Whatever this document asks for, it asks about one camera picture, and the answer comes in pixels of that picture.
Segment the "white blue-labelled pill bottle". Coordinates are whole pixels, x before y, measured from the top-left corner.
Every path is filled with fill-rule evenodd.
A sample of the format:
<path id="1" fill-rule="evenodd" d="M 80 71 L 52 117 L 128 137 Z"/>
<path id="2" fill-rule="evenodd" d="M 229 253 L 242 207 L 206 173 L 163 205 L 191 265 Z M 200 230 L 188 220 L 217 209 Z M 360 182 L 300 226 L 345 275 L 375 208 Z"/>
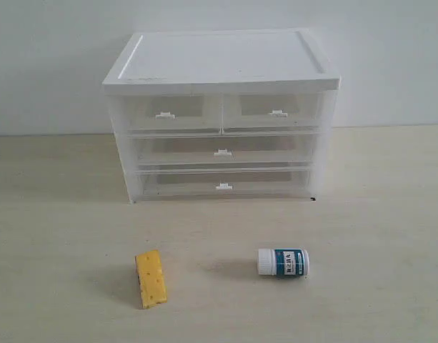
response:
<path id="1" fill-rule="evenodd" d="M 305 249 L 258 249 L 259 275 L 305 277 L 309 275 L 309 254 Z"/>

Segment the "yellow cheese wedge toy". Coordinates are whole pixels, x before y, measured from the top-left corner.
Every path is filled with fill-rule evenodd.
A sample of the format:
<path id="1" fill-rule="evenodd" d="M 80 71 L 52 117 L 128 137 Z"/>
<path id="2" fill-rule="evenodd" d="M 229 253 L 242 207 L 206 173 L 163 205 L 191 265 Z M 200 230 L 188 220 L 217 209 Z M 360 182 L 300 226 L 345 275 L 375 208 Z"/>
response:
<path id="1" fill-rule="evenodd" d="M 151 250 L 135 256 L 136 273 L 139 280 L 141 305 L 143 309 L 166 303 L 164 273 L 158 250 Z"/>

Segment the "clear bottom wide drawer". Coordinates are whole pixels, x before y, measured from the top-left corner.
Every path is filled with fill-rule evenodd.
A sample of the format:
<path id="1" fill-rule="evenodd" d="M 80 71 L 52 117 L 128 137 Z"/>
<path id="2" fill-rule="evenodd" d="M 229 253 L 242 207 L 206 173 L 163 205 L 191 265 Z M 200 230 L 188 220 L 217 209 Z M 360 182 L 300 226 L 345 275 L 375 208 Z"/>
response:
<path id="1" fill-rule="evenodd" d="M 136 174 L 138 198 L 317 197 L 311 171 L 302 166 L 155 169 Z"/>

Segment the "clear wide drawer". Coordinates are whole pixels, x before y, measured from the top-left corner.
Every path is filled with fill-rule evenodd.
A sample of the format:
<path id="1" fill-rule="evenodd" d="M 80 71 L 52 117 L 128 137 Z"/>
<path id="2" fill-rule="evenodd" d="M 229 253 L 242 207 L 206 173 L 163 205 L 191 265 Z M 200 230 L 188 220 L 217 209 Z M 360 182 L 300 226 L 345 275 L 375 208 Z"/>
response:
<path id="1" fill-rule="evenodd" d="M 316 134 L 131 139 L 142 166 L 301 162 L 314 159 Z"/>
<path id="2" fill-rule="evenodd" d="M 311 171 L 302 166 L 155 169 L 136 174 L 138 198 L 317 197 Z"/>

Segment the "white plastic drawer cabinet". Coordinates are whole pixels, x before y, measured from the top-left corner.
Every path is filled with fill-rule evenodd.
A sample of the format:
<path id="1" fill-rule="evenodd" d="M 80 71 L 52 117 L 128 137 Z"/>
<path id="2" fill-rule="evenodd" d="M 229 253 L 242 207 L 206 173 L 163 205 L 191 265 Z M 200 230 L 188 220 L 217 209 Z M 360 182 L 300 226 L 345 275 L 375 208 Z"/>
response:
<path id="1" fill-rule="evenodd" d="M 258 166 L 302 166 L 311 171 L 319 196 L 326 162 L 340 75 L 317 43 L 302 29 L 156 32 L 134 34 L 103 80 L 109 116 L 131 202 L 138 198 L 136 174 L 155 169 L 206 169 Z M 319 126 L 311 131 L 223 131 L 224 97 L 240 94 L 318 94 L 322 96 Z M 141 134 L 126 127 L 126 98 L 133 96 L 193 96 L 222 98 L 218 133 Z M 131 139 L 217 136 L 284 136 L 316 134 L 314 159 L 301 162 L 247 162 L 142 166 Z"/>

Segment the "clear middle wide drawer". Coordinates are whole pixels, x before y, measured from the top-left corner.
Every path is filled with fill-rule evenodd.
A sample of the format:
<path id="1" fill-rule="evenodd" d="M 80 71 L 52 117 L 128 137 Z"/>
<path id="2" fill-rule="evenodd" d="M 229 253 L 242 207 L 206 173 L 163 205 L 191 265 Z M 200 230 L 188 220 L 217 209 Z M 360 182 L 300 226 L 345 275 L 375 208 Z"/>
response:
<path id="1" fill-rule="evenodd" d="M 316 134 L 131 139 L 142 166 L 301 162 L 314 159 Z"/>

